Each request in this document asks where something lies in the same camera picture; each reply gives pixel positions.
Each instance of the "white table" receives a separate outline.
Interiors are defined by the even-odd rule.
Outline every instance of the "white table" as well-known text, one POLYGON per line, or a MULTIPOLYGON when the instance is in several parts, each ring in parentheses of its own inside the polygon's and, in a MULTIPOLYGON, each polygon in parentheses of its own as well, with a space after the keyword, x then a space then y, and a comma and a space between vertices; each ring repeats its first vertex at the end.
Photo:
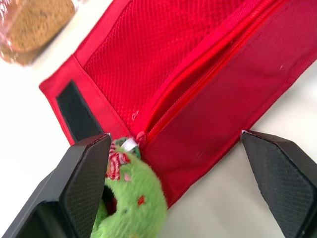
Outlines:
MULTIPOLYGON (((76 50, 110 2, 87 1, 31 67, 0 62, 0 236, 69 146, 38 85, 76 50)), ((253 130, 293 140, 317 161, 317 63, 253 130)), ((241 144, 170 209, 159 238, 170 237, 284 237, 241 144)))

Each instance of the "checkered ribbon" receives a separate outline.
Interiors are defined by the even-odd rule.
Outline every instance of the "checkered ribbon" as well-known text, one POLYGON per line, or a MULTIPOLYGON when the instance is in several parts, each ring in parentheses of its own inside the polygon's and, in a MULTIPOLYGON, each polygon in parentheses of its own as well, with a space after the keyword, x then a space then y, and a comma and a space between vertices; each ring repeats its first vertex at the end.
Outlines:
POLYGON ((116 145, 111 144, 108 159, 108 168, 106 178, 111 180, 120 179, 120 166, 130 162, 127 155, 121 152, 115 151, 116 145))

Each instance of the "red bag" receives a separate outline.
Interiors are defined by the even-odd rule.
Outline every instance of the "red bag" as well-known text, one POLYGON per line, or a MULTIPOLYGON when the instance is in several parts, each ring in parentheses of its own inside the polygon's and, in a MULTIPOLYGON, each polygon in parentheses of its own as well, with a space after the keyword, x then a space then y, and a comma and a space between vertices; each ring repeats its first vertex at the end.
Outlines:
POLYGON ((40 89, 71 144, 134 137, 171 206, 316 58, 316 0, 114 0, 40 89))

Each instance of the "zipper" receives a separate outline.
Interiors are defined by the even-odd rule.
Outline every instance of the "zipper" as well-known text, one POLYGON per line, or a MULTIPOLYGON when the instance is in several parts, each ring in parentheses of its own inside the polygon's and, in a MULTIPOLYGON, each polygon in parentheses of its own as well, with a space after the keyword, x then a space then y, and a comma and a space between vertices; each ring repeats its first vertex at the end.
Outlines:
POLYGON ((214 76, 228 63, 230 59, 241 49, 241 47, 250 39, 251 36, 260 28, 266 20, 287 0, 265 0, 263 1, 255 11, 253 11, 248 17, 246 17, 235 30, 230 32, 219 43, 212 47, 208 52, 201 56, 196 62, 194 62, 188 69, 185 69, 162 93, 160 99, 152 107, 152 110, 147 115, 143 115, 145 118, 141 134, 147 135, 147 142, 151 141, 213 78, 214 76), (194 79, 188 89, 182 93, 177 100, 163 113, 159 119, 156 119, 159 115, 160 107, 164 105, 164 102, 170 97, 186 79, 189 79, 199 69, 206 69, 206 64, 210 65, 210 62, 215 65, 203 73, 203 76, 194 79))

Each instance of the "green stuffed toy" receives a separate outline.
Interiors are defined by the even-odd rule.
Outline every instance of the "green stuffed toy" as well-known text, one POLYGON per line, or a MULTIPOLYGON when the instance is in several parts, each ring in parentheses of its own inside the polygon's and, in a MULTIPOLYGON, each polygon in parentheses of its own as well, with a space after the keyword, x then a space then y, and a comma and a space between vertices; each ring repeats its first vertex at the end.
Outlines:
POLYGON ((105 186, 116 199, 112 215, 100 202, 91 238, 155 238, 167 215, 161 183, 140 159, 137 147, 127 152, 122 143, 112 144, 105 186))

